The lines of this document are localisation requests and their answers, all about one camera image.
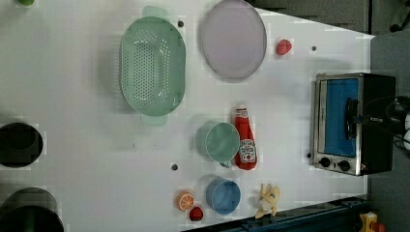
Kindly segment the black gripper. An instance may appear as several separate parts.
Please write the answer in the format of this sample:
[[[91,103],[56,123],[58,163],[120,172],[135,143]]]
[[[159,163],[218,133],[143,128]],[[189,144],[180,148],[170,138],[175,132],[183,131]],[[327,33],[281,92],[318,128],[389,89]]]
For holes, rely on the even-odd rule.
[[[408,97],[397,96],[386,108],[388,128],[394,134],[404,135],[409,131],[409,102]],[[358,116],[354,119],[354,122],[363,125],[385,124],[383,118],[371,116]]]

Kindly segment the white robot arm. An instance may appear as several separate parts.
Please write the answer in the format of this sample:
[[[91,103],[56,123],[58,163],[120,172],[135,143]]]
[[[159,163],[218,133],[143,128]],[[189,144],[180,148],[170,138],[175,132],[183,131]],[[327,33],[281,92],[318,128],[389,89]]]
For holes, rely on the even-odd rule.
[[[381,116],[371,116],[366,113],[366,109],[373,103],[386,101],[383,106]],[[406,96],[381,97],[366,103],[363,113],[352,116],[354,124],[375,127],[394,139],[394,145],[400,150],[409,154],[409,98]]]

